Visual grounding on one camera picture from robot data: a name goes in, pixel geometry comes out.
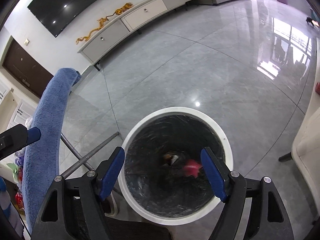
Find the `left gloved hand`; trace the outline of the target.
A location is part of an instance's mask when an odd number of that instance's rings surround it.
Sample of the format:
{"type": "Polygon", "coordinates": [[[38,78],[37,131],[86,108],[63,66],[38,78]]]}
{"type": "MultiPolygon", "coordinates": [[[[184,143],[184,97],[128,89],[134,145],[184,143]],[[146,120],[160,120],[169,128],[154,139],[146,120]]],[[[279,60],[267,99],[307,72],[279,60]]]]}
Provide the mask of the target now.
{"type": "Polygon", "coordinates": [[[16,233],[23,238],[24,226],[21,222],[20,214],[11,203],[10,194],[7,191],[7,186],[3,178],[0,178],[0,181],[1,181],[1,197],[0,197],[1,208],[4,212],[5,217],[8,219],[11,226],[15,229],[16,233]]]}

